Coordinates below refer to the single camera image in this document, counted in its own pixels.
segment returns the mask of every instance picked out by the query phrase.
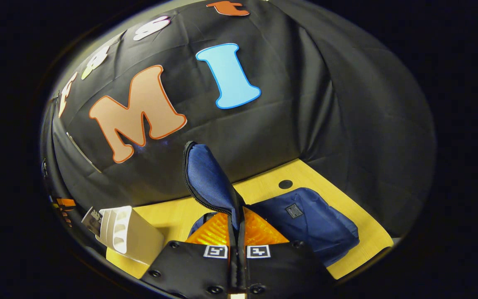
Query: screw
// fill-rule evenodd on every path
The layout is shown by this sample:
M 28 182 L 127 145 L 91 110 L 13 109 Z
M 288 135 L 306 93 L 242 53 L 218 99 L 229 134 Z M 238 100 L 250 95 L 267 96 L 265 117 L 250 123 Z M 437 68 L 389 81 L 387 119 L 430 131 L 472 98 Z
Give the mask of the screw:
M 156 270 L 150 270 L 149 274 L 151 274 L 153 277 L 160 277 L 161 276 L 160 272 L 158 272 Z
M 250 288 L 250 292 L 253 294 L 260 294 L 265 291 L 265 288 L 262 286 L 254 286 Z
M 222 293 L 222 289 L 220 287 L 215 287 L 215 286 L 207 288 L 207 291 L 210 292 L 211 294 Z

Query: bag label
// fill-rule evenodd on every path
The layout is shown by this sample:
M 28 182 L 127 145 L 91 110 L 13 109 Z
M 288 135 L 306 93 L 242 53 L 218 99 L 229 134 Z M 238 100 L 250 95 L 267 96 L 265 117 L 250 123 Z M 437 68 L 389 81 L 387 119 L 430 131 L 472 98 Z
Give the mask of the bag label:
M 298 217 L 298 216 L 303 215 L 303 212 L 300 211 L 300 208 L 298 208 L 298 206 L 296 204 L 293 204 L 292 206 L 289 206 L 289 207 L 285 208 L 285 210 L 287 210 L 287 213 L 289 213 L 289 215 L 293 219 Z

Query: zipper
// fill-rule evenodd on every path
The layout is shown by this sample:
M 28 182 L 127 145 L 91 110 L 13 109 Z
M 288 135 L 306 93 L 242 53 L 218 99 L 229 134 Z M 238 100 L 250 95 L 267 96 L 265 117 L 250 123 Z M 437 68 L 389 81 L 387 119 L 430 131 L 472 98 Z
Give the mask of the zipper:
M 191 193 L 191 195 L 193 196 L 193 198 L 199 203 L 201 204 L 202 206 L 204 206 L 205 208 L 208 208 L 212 211 L 216 211 L 216 212 L 220 212 L 220 213 L 224 213 L 224 214 L 227 214 L 229 216 L 232 215 L 232 212 L 228 211 L 228 210 L 224 210 L 222 208 L 218 208 L 216 206 L 211 206 L 210 204 L 207 204 L 207 201 L 202 199 L 201 196 L 195 194 L 195 191 L 193 191 L 193 189 L 191 188 L 191 184 L 189 183 L 188 181 L 188 176 L 187 176 L 187 172 L 188 172 L 188 152 L 189 150 L 195 145 L 197 144 L 196 142 L 194 141 L 190 141 L 188 142 L 186 145 L 185 145 L 185 148 L 184 148 L 184 163 L 183 163 L 183 166 L 184 166 L 184 169 L 183 169 L 183 172 L 182 174 L 184 175 L 184 182 L 185 182 L 185 185 L 188 187 L 188 190 L 189 192 Z

